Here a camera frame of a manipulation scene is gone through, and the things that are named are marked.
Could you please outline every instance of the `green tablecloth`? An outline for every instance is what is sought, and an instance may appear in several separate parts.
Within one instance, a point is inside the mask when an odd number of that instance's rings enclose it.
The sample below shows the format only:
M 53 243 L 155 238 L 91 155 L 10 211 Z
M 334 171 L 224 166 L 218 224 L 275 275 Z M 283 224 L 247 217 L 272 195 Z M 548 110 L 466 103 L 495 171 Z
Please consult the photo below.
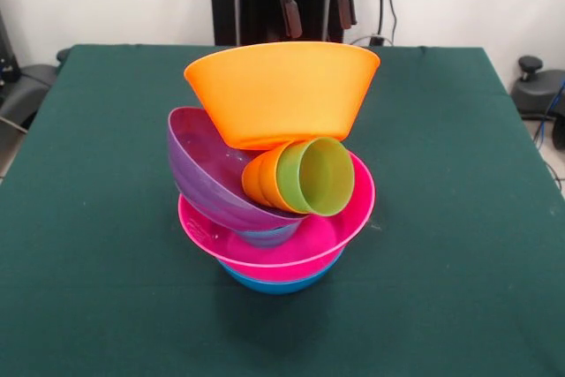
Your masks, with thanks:
M 379 50 L 346 141 L 377 208 L 282 298 L 177 220 L 167 114 L 215 50 L 73 49 L 0 186 L 0 375 L 565 373 L 565 203 L 483 50 Z

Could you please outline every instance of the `green cup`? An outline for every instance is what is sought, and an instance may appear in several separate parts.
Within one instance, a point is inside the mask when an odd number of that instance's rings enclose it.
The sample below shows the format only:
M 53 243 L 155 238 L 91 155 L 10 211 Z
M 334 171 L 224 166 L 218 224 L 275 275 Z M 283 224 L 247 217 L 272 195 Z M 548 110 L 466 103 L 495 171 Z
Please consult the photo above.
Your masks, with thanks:
M 319 137 L 282 152 L 276 183 L 284 200 L 297 211 L 331 216 L 350 201 L 355 171 L 350 153 L 339 141 Z

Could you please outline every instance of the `black knob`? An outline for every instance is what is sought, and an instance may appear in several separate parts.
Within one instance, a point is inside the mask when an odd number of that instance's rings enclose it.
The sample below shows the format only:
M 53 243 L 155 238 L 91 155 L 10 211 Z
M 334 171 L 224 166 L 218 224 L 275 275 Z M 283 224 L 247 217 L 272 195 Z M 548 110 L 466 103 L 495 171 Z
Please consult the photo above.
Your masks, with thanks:
M 522 72 L 533 74 L 539 71 L 541 67 L 544 66 L 544 63 L 541 62 L 541 59 L 538 57 L 520 57 L 520 59 L 518 59 L 518 65 L 520 65 Z

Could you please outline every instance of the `floor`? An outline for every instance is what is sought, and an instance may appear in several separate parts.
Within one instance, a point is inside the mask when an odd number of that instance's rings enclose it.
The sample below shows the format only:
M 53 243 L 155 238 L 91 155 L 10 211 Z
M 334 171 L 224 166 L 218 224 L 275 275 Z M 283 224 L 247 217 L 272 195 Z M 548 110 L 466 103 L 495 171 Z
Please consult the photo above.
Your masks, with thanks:
M 526 128 L 533 137 L 534 132 L 538 128 L 539 123 L 537 121 L 524 121 Z M 553 123 L 547 123 L 546 128 L 546 138 L 544 140 L 539 153 L 541 154 L 544 161 L 546 161 L 551 167 L 554 168 L 555 173 L 559 178 L 565 178 L 565 152 L 558 152 L 554 149 L 554 145 L 551 141 L 551 131 L 553 130 Z M 16 154 L 21 147 L 25 135 L 18 133 L 15 130 L 11 130 L 8 134 L 8 140 L 0 146 L 0 184 L 2 183 L 4 176 L 7 174 L 8 169 L 11 166 Z M 561 181 L 561 193 L 565 197 L 565 181 Z

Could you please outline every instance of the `bowl rim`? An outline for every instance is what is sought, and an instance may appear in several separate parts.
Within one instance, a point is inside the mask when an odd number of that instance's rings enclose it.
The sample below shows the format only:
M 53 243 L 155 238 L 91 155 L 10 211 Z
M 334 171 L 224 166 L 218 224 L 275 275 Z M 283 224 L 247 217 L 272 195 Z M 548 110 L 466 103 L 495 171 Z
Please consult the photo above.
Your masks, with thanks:
M 174 108 L 170 113 L 169 116 L 167 118 L 167 127 L 168 127 L 168 132 L 169 134 L 172 136 L 172 139 L 175 142 L 175 146 L 177 147 L 177 149 L 179 149 L 181 152 L 183 152 L 185 154 L 185 157 L 193 164 L 195 165 L 202 173 L 204 173 L 207 177 L 209 177 L 209 179 L 211 181 L 214 182 L 214 184 L 218 187 L 220 187 L 222 189 L 222 191 L 224 193 L 227 194 L 227 196 L 229 197 L 228 200 L 234 200 L 234 201 L 240 201 L 244 204 L 246 204 L 246 208 L 247 206 L 249 208 L 252 208 L 254 213 L 261 213 L 261 214 L 265 214 L 265 215 L 269 215 L 275 219 L 279 219 L 282 221 L 288 221 L 289 225 L 297 222 L 297 221 L 301 221 L 305 218 L 305 215 L 300 215 L 300 214 L 295 214 L 292 212 L 287 212 L 287 211 L 281 211 L 281 213 L 277 213 L 276 209 L 273 209 L 273 211 L 269 211 L 266 210 L 263 207 L 259 207 L 257 205 L 255 205 L 254 203 L 252 203 L 251 201 L 242 198 L 240 196 L 237 196 L 234 192 L 232 192 L 231 190 L 229 190 L 228 188 L 226 188 L 224 185 L 220 184 L 215 178 L 213 178 L 212 176 L 210 176 L 210 174 L 208 174 L 208 172 L 206 170 L 204 170 L 196 161 L 194 161 L 194 159 L 192 159 L 192 157 L 186 152 L 186 150 L 183 148 L 183 146 L 181 145 L 180 141 L 178 141 L 178 137 L 177 134 L 173 131 L 173 127 L 172 124 L 170 122 L 173 114 L 175 114 L 176 112 L 180 111 L 180 110 L 184 110 L 184 109 L 189 109 L 189 110 L 197 110 L 200 111 L 199 113 L 204 113 L 207 115 L 207 112 L 204 108 L 199 108 L 197 106 L 179 106 L 177 108 Z
M 226 272 L 228 274 L 234 274 L 236 276 L 238 276 L 239 278 L 243 278 L 248 282 L 251 283 L 256 283 L 256 284 L 264 284 L 264 285 L 269 285 L 269 286 L 286 286 L 286 285 L 291 285 L 291 284 L 299 284 L 299 283 L 305 283 L 313 278 L 319 277 L 320 274 L 325 274 L 329 271 L 330 268 L 332 268 L 337 260 L 339 260 L 342 255 L 343 255 L 343 251 L 345 250 L 345 246 L 342 248 L 342 250 L 338 253 L 338 255 L 332 259 L 332 261 L 327 264 L 324 268 L 322 268 L 320 271 L 316 271 L 314 274 L 309 275 L 305 278 L 299 278 L 297 280 L 290 280 L 288 282 L 266 282 L 265 280 L 258 280 L 256 278 L 251 278 L 248 277 L 247 275 L 243 275 L 241 274 L 239 271 L 237 271 L 236 269 L 233 269 L 232 267 L 230 267 L 230 265 L 226 264 L 225 262 L 222 262 L 221 260 L 218 260 L 218 262 L 220 263 L 220 265 L 223 267 L 223 269 L 226 270 Z
M 358 162 L 358 164 L 361 166 L 361 168 L 364 170 L 364 172 L 369 176 L 369 185 L 370 185 L 371 193 L 373 194 L 373 196 L 371 197 L 371 201 L 370 201 L 369 207 L 367 208 L 367 212 L 365 214 L 365 217 L 361 220 L 361 222 L 359 223 L 359 226 L 357 226 L 357 228 L 354 229 L 354 231 L 352 231 L 351 234 L 347 238 L 342 240 L 337 245 L 330 247 L 325 252 L 318 253 L 317 255 L 314 255 L 310 258 L 305 258 L 303 260 L 295 260 L 293 262 L 286 262 L 286 263 L 282 263 L 282 264 L 254 264 L 254 263 L 251 263 L 251 262 L 243 262 L 241 260 L 233 260 L 233 259 L 227 258 L 223 255 L 219 255 L 217 253 L 214 253 L 210 249 L 208 249 L 207 247 L 203 246 L 202 243 L 198 239 L 193 238 L 191 236 L 191 232 L 187 229 L 186 223 L 181 219 L 181 215 L 183 214 L 182 213 L 183 200 L 188 202 L 188 200 L 184 199 L 182 194 L 180 194 L 178 196 L 178 220 L 180 221 L 180 225 L 183 228 L 183 230 L 185 231 L 186 236 L 189 239 L 191 239 L 191 241 L 196 246 L 198 246 L 201 250 L 208 253 L 209 255 L 215 257 L 216 259 L 221 260 L 223 262 L 227 262 L 228 265 L 229 264 L 236 264 L 236 265 L 239 265 L 239 266 L 251 267 L 251 268 L 283 268 L 283 267 L 293 267 L 293 266 L 296 266 L 296 265 L 302 265 L 302 264 L 306 264 L 307 262 L 311 262 L 313 260 L 318 260 L 320 258 L 323 258 L 324 256 L 335 252 L 337 249 L 340 249 L 341 247 L 345 247 L 363 229 L 363 227 L 365 227 L 365 224 L 369 221 L 371 213 L 373 212 L 374 204 L 375 204 L 375 201 L 377 199 L 377 189 L 376 189 L 376 185 L 375 185 L 374 180 L 373 180 L 373 176 L 371 175 L 371 172 L 369 171 L 367 166 L 363 163 L 363 161 L 361 161 L 361 159 L 359 159 L 351 151 L 349 151 L 349 152 L 350 152 L 351 158 L 354 161 Z
M 377 67 L 380 66 L 380 57 L 379 55 L 377 55 L 376 53 L 374 53 L 372 50 L 369 49 L 365 49 L 362 46 L 357 46 L 355 44 L 346 44 L 346 43 L 337 43 L 334 41 L 273 41 L 271 43 L 257 43 L 257 44 L 248 44 L 245 46 L 236 46 L 236 47 L 226 47 L 226 49 L 222 49 L 222 50 L 218 50 L 216 52 L 213 53 L 209 53 L 208 55 L 205 55 L 203 57 L 199 57 L 198 59 L 196 59 L 195 61 L 190 62 L 186 67 L 185 67 L 185 71 L 183 72 L 183 75 L 185 77 L 186 80 L 188 80 L 188 78 L 186 78 L 186 73 L 188 72 L 188 69 L 191 68 L 193 65 L 196 65 L 200 62 L 206 61 L 207 59 L 209 59 L 210 57 L 215 57 L 217 55 L 222 55 L 225 54 L 226 52 L 233 52 L 233 51 L 239 51 L 239 50 L 256 50 L 256 49 L 265 49 L 266 47 L 273 47 L 276 49 L 276 46 L 281 46 L 281 45 L 289 45 L 291 44 L 292 47 L 297 47 L 297 46 L 305 46 L 305 45 L 311 45 L 311 46 L 332 46 L 332 48 L 335 49 L 341 49 L 341 50 L 359 50 L 359 51 L 363 51 L 364 54 L 366 54 L 368 57 L 371 57 L 373 60 L 376 59 L 377 61 Z

